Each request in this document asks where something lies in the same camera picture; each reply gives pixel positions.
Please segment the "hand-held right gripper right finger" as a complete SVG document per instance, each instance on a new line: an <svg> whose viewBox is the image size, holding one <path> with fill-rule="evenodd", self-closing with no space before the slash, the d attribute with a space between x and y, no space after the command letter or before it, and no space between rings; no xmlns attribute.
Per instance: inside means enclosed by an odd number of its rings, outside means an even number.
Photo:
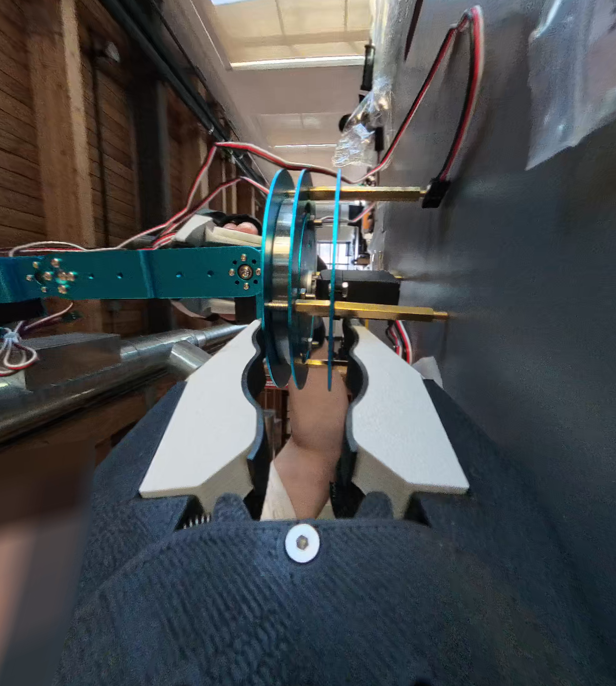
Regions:
<svg viewBox="0 0 616 686"><path fill-rule="evenodd" d="M350 393L333 483L333 512L352 517L364 496L383 493L395 517L419 494L464 497L470 485L424 378L362 324L344 325Z"/></svg>

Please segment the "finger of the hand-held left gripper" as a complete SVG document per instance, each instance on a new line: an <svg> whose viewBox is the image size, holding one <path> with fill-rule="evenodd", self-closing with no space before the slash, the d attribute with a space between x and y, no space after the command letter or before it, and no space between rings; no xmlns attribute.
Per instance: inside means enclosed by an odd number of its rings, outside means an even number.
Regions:
<svg viewBox="0 0 616 686"><path fill-rule="evenodd" d="M219 319L241 323L236 314L233 298L181 298L171 299L170 303L179 313L192 319L217 321Z"/></svg>
<svg viewBox="0 0 616 686"><path fill-rule="evenodd" d="M234 230L227 230L227 222L253 222L259 229L259 235L246 235ZM171 246L176 248L200 248L221 246L250 246L260 248L262 243L262 226L259 220L247 214L226 214L221 211L201 211L195 213L175 233Z"/></svg>

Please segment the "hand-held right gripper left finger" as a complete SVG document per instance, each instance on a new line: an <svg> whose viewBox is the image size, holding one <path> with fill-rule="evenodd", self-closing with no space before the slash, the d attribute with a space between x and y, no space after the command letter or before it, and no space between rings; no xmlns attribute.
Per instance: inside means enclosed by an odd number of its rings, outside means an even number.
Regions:
<svg viewBox="0 0 616 686"><path fill-rule="evenodd" d="M193 496L210 512L223 494L251 496L259 516L269 479L262 323L248 324L189 378L139 488L145 499Z"/></svg>

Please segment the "blue toy robot arm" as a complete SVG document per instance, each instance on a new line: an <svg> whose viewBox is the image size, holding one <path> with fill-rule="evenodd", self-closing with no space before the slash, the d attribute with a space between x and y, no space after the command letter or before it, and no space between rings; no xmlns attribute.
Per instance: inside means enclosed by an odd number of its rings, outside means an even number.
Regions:
<svg viewBox="0 0 616 686"><path fill-rule="evenodd" d="M337 272L329 277L317 271L317 242L313 216L315 202L333 201L332 252L336 252L341 202L351 195L357 200L422 200L424 208L441 204L450 181L441 175L425 189L416 187L347 186L336 177L334 187L315 187L307 169L297 182L286 169L279 170L269 187L262 223L260 248L221 246L176 248L173 235L162 244L129 250L80 250L73 245L29 244L0 256L0 329L15 324L2 334L4 350L27 351L25 362L0 368L0 376L26 369L37 354L21 343L21 331L44 326L45 319L33 320L39 301L60 297L72 302L84 300L171 300L181 298L256 299L261 319L266 360L272 381L280 388L293 378L302 388L311 356L313 321L328 319L328 382L335 364L334 320L337 318L384 320L444 319L446 313L422 308L421 313L403 313L393 304L353 300L345 281L337 283Z"/></svg>

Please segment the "person's left forearm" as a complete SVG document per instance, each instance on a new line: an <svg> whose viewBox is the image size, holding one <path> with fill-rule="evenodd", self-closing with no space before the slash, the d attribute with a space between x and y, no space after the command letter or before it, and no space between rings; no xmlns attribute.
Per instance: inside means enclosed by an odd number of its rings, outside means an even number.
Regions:
<svg viewBox="0 0 616 686"><path fill-rule="evenodd" d="M330 498L344 441L348 393L337 371L309 369L304 387L289 383L291 435L273 461L296 519L315 519Z"/></svg>

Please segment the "dark desk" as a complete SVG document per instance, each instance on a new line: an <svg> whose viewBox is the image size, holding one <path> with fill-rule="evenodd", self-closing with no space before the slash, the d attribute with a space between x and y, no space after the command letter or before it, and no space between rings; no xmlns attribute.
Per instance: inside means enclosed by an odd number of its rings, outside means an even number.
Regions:
<svg viewBox="0 0 616 686"><path fill-rule="evenodd" d="M456 402L525 471L616 677L616 121L526 169L543 1L478 1L486 62L439 209L382 210L387 268Z"/></svg>

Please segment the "scattered small clear screw bags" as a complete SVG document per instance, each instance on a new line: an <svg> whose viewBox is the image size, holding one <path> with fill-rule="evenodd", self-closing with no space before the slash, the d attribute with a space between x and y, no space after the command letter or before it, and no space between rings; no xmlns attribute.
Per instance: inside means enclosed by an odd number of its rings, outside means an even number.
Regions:
<svg viewBox="0 0 616 686"><path fill-rule="evenodd" d="M532 169L616 119L616 1L550 1L528 43Z"/></svg>

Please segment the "metal air duct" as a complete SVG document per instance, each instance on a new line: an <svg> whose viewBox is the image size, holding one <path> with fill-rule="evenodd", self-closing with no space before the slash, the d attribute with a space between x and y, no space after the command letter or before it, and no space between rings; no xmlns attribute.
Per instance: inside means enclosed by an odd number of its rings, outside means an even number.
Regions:
<svg viewBox="0 0 616 686"><path fill-rule="evenodd" d="M244 328L225 323L132 339L108 333L35 339L40 360L0 377L0 447L162 377L184 379L210 358L209 348L225 344Z"/></svg>

